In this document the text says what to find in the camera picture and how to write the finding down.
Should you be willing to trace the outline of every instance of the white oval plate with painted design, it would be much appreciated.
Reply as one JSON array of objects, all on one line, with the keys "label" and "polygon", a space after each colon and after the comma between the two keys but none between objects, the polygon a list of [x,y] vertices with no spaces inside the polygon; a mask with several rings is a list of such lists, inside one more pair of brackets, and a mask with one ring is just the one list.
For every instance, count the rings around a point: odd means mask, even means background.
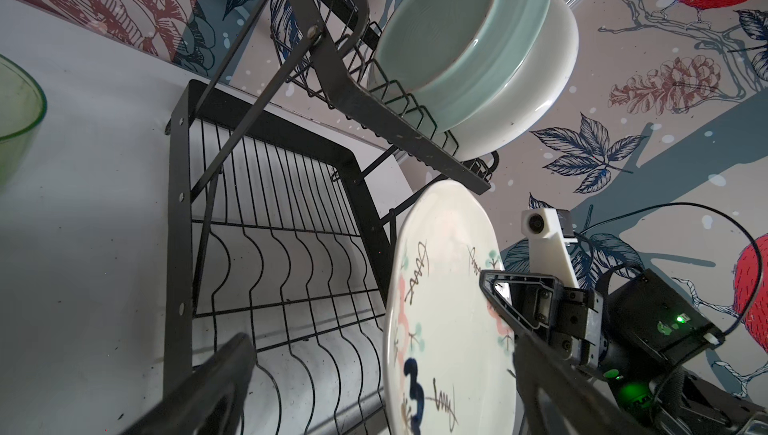
[{"label": "white oval plate with painted design", "polygon": [[514,334],[485,300],[480,270],[502,270],[485,210],[435,183],[398,233],[386,311],[386,406],[393,433],[512,433]]}]

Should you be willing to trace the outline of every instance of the wire grid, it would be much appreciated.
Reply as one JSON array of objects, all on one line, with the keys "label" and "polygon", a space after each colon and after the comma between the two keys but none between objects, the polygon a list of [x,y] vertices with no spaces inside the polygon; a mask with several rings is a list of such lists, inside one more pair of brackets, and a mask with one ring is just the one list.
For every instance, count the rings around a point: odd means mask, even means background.
[{"label": "wire grid", "polygon": [[[190,177],[230,130],[190,127]],[[385,307],[333,167],[245,137],[214,200],[193,364],[250,333],[256,369],[243,433],[379,433]],[[197,250],[205,200],[192,205]]]},{"label": "wire grid", "polygon": [[[315,4],[323,18],[328,33],[340,50],[342,60],[347,72],[362,87],[367,86],[370,74],[375,71],[377,86],[372,87],[370,93],[381,99],[399,118],[404,118],[411,126],[424,134],[429,140],[435,142],[440,148],[451,156],[458,151],[458,142],[449,130],[437,132],[437,123],[423,104],[418,103],[416,97],[406,92],[399,81],[389,79],[381,69],[379,63],[373,58],[373,49],[366,45],[366,40],[371,38],[378,42],[382,33],[379,24],[371,22],[366,33],[354,45],[347,47],[346,42],[352,34],[352,26],[359,15],[358,8],[352,0],[315,0]],[[349,9],[349,17],[341,20],[334,14],[336,4],[344,4]],[[291,54],[292,47],[302,38],[301,30],[296,26],[293,18],[293,9],[287,0],[270,0],[271,12],[271,37],[274,42],[277,58],[282,65]],[[289,75],[286,83],[292,82],[304,89],[310,97],[317,97],[328,105],[335,107],[326,97],[320,86],[320,81],[312,68],[310,55],[304,56],[302,62]]]}]

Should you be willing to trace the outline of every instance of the glass rim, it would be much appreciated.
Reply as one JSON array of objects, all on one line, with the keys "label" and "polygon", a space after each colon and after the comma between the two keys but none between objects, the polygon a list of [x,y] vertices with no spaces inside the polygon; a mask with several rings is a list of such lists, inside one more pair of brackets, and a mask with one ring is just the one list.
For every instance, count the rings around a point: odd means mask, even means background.
[{"label": "glass rim", "polygon": [[29,73],[27,73],[27,71],[24,70],[24,68],[18,66],[12,60],[5,58],[5,56],[3,55],[0,55],[0,60],[2,60],[3,62],[9,63],[12,68],[15,68],[16,70],[18,70],[19,75],[26,78],[29,82],[32,82],[32,85],[38,91],[38,94],[40,94],[40,98],[43,102],[42,107],[40,108],[40,113],[38,113],[38,116],[34,119],[34,121],[28,124],[27,126],[25,126],[24,128],[22,128],[21,130],[18,130],[17,132],[0,136],[0,143],[2,143],[2,142],[7,142],[12,138],[16,138],[20,135],[23,135],[24,133],[30,132],[31,130],[34,129],[34,127],[38,126],[40,122],[43,121],[43,119],[45,118],[45,114],[48,111],[48,99],[45,98],[45,92],[43,92],[43,89],[38,83],[38,81],[35,80],[34,77],[32,77],[32,75],[29,75]]}]

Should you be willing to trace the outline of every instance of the bolt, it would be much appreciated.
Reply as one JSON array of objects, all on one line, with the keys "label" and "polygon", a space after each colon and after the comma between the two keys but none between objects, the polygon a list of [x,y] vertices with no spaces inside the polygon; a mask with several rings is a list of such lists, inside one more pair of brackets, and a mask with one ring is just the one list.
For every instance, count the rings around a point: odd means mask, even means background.
[{"label": "bolt", "polygon": [[534,214],[528,219],[528,227],[534,233],[542,233],[544,231],[544,219],[540,214]]},{"label": "bolt", "polygon": [[318,31],[319,31],[319,30],[317,29],[317,25],[312,25],[312,26],[310,27],[310,29],[308,29],[308,30],[306,31],[306,35],[307,35],[308,37],[310,37],[310,38],[314,38],[314,37],[316,37],[316,36],[317,36],[317,33],[318,33]]}]

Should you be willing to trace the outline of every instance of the dish rack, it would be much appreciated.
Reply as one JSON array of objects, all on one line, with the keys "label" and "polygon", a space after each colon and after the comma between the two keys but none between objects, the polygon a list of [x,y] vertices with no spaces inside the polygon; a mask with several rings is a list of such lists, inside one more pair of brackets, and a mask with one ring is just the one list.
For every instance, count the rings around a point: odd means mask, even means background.
[{"label": "dish rack", "polygon": [[[249,104],[216,84],[267,3],[280,67]],[[242,433],[387,427],[382,317],[396,216],[426,187],[380,219],[365,178],[400,149],[442,173],[431,183],[452,178],[481,194],[498,166],[495,153],[490,167],[453,158],[458,141],[372,58],[381,31],[368,14],[367,0],[259,0],[210,84],[189,82],[166,130],[164,397],[250,334],[257,370]],[[369,92],[361,83],[373,65],[385,82]],[[349,149],[265,110],[286,82],[392,146],[361,170]]]}]

